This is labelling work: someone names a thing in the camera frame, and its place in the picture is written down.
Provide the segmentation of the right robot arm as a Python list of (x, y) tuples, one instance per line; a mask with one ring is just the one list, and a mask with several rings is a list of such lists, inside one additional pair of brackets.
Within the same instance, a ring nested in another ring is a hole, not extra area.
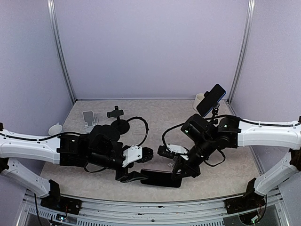
[(260, 163), (267, 162), (264, 174), (249, 182), (249, 189), (241, 197), (245, 209), (252, 208), (259, 195), (270, 190), (301, 171), (301, 121), (260, 122), (249, 121), (230, 115), (223, 117), (218, 125), (198, 114), (192, 115), (181, 127), (181, 131), (194, 146), (186, 151), (173, 145), (172, 152), (179, 154), (175, 161), (172, 178), (198, 177), (200, 164), (214, 151), (225, 148), (251, 147), (255, 153), (264, 151)]

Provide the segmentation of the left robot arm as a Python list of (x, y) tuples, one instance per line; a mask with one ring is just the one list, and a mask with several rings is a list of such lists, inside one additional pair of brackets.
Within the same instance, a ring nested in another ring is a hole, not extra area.
[(59, 185), (53, 180), (39, 178), (31, 171), (19, 169), (14, 158), (47, 161), (61, 166), (84, 168), (88, 164), (101, 170), (114, 170), (115, 179), (122, 183), (147, 179), (139, 172), (128, 168), (143, 158), (141, 146), (124, 146), (119, 142), (120, 134), (111, 125), (96, 125), (90, 133), (64, 132), (38, 137), (15, 134), (0, 130), (0, 171), (23, 183), (37, 197), (47, 198), (55, 209), (62, 209), (66, 199), (60, 195)]

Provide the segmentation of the black phone landscape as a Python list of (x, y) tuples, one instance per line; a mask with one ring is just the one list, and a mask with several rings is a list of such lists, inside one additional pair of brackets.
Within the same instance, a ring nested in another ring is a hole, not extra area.
[(141, 169), (140, 173), (147, 177), (146, 179), (140, 181), (141, 184), (144, 185), (170, 188), (180, 188), (182, 185), (182, 179), (172, 180), (172, 172)]

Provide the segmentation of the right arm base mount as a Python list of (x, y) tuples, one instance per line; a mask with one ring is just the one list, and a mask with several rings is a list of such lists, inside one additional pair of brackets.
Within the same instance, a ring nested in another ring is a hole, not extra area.
[(255, 180), (256, 178), (253, 178), (248, 182), (246, 192), (242, 196), (229, 198), (224, 201), (227, 214), (252, 210), (266, 204), (265, 196), (255, 193)]

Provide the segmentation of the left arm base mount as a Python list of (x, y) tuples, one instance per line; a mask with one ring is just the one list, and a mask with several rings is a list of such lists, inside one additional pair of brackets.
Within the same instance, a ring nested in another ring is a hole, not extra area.
[(82, 201), (79, 199), (60, 196), (48, 196), (41, 199), (41, 206), (52, 210), (78, 215)]

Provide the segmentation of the black round base phone stand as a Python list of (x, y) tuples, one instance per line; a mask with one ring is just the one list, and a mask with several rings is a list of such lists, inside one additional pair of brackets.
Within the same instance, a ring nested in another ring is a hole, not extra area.
[(108, 118), (116, 118), (116, 120), (111, 123), (111, 126), (116, 128), (121, 135), (126, 134), (130, 130), (129, 122), (120, 118), (122, 115), (124, 115), (124, 111), (119, 109), (117, 105), (114, 106), (113, 111), (107, 112)]

